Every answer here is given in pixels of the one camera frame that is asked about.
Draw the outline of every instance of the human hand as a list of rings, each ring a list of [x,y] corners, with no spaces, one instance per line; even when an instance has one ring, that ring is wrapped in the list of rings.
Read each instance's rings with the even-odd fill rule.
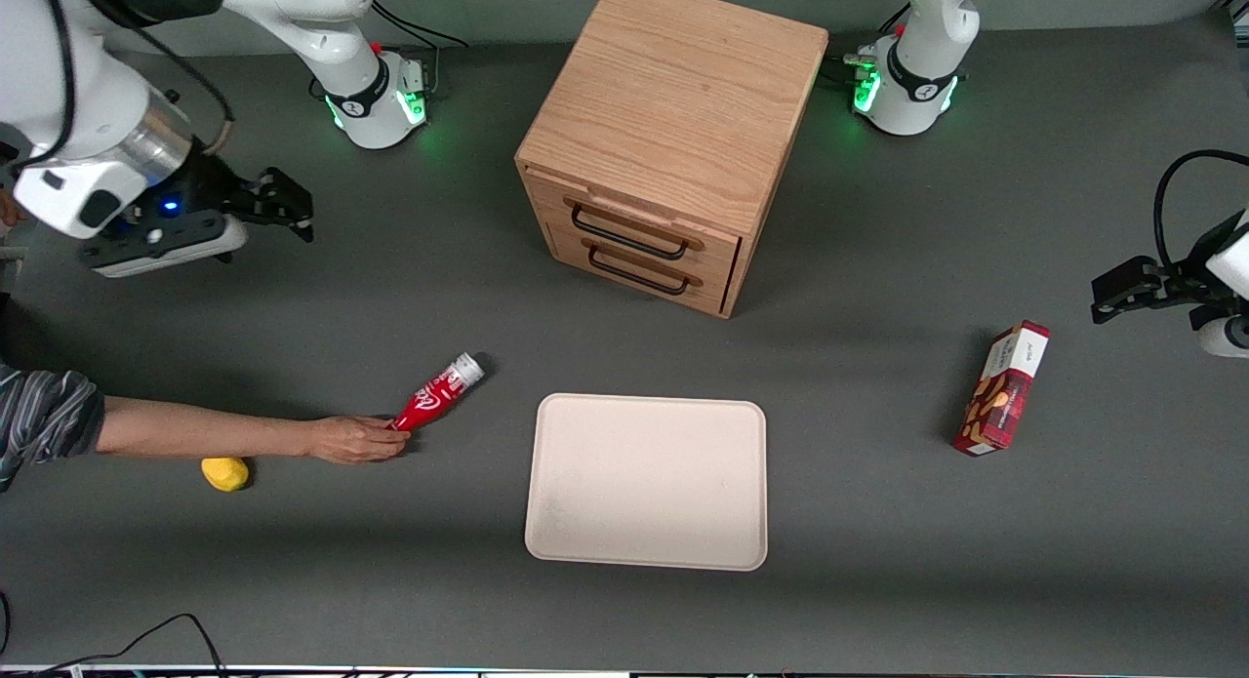
[[[330,463],[367,463],[393,458],[403,451],[411,432],[387,430],[388,421],[373,417],[327,417],[312,426],[309,456]]]
[[[12,199],[12,194],[9,190],[0,189],[0,221],[4,221],[5,227],[16,227],[17,221],[25,220],[26,215],[21,211],[21,206]]]

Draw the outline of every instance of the yellow object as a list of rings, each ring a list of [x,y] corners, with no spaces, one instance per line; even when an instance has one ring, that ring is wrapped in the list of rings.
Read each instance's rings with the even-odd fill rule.
[[[225,493],[246,486],[250,476],[241,458],[206,458],[200,462],[200,469],[210,486]]]

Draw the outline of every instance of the plastic tray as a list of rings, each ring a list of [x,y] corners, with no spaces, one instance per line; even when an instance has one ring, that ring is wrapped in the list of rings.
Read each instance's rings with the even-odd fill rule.
[[[754,403],[550,395],[525,546],[546,561],[754,571],[768,553]]]

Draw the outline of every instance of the gray table surface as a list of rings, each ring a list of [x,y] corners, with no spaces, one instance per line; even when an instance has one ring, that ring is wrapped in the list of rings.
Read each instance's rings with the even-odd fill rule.
[[[848,51],[839,37],[831,51]],[[110,393],[261,415],[390,412],[460,350],[498,372],[420,451],[264,461],[84,457],[0,498],[12,662],[115,651],[196,612],[232,663],[668,671],[1249,674],[1249,363],[1182,310],[1089,322],[1089,278],[1152,252],[1158,176],[1244,150],[1227,20],[987,34],[955,107],[896,140],[817,90],[732,321],[551,260],[512,154],[567,47],[450,51],[426,130],[363,152],[292,56],[201,60],[317,241],[257,228],[235,263],[109,281],[41,230],[6,323],[20,363]],[[162,61],[205,132],[215,110]],[[1175,251],[1249,175],[1175,181]],[[995,331],[1054,336],[1007,453],[949,447]],[[552,392],[757,402],[771,554],[749,574],[548,563],[522,543]],[[189,629],[134,661],[201,663]]]

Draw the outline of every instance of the human arm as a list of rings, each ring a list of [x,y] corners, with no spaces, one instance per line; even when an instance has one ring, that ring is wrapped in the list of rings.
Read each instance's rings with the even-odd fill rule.
[[[0,189],[0,224],[5,227],[16,227],[17,221],[25,220],[26,215],[21,211],[17,201],[12,199],[12,194],[9,190]]]
[[[397,456],[408,436],[370,417],[300,422],[106,397],[95,451],[162,458],[312,456],[331,463],[366,463]]]

